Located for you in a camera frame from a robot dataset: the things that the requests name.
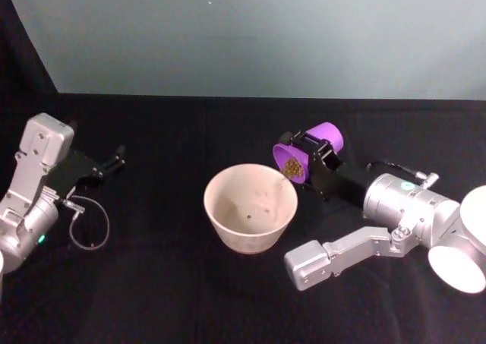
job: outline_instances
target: seeds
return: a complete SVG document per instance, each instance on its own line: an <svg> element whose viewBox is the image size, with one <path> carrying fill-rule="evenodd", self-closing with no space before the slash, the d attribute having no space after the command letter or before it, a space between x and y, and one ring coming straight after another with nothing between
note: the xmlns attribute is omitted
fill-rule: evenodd
<svg viewBox="0 0 486 344"><path fill-rule="evenodd" d="M287 178L302 177L304 175L301 163L295 157L287 160L281 172Z"/></svg>

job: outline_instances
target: gray wall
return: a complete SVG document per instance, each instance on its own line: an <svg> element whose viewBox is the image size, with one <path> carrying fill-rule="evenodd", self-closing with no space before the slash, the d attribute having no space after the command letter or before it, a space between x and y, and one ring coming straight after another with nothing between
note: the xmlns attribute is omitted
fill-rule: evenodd
<svg viewBox="0 0 486 344"><path fill-rule="evenodd" d="M486 0L13 0L62 92L486 99Z"/></svg>

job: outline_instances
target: beige bowl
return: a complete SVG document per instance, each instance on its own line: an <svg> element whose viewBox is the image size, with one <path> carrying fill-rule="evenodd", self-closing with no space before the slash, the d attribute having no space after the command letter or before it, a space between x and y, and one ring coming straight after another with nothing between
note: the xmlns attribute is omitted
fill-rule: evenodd
<svg viewBox="0 0 486 344"><path fill-rule="evenodd" d="M271 248L297 210L293 184L278 170L240 164L215 175L204 192L204 209L222 242L243 254Z"/></svg>

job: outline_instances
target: purple cup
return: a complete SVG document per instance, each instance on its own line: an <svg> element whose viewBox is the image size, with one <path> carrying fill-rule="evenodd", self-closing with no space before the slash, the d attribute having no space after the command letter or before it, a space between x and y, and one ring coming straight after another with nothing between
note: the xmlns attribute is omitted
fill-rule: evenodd
<svg viewBox="0 0 486 344"><path fill-rule="evenodd" d="M341 132L330 122L319 124L318 126L307 130L307 133L319 140L328 140L333 146L335 153L338 153L344 147L344 140L342 139ZM273 158L280 170L285 167L287 161L292 157L299 161L304 170L304 175L291 178L291 180L299 184L304 183L309 177L309 156L292 145L280 143L273 146Z"/></svg>

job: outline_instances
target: black fabric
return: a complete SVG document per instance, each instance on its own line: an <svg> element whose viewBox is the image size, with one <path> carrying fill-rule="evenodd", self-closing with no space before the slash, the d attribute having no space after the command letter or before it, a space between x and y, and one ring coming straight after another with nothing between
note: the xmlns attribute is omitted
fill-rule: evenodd
<svg viewBox="0 0 486 344"><path fill-rule="evenodd" d="M55 93L11 0L0 0L0 102L11 94Z"/></svg>
<svg viewBox="0 0 486 344"><path fill-rule="evenodd" d="M322 121L343 132L349 163L385 158L434 171L441 176L434 190L461 200L486 183L485 103L62 95L16 105L0 115L0 157L12 161L0 170L2 187L25 121L38 112L76 118L74 147L96 159L125 143L128 167L84 192L110 215L106 248L74 248L63 213L45 244L4 278L2 342L486 342L486 294L443 284L422 248L297 291L284 253L362 226L361 212L348 204L299 190L297 215L278 243L248 257L222 244L202 203L218 171L274 166L271 147L281 133ZM83 229L99 238L103 221L87 207Z"/></svg>

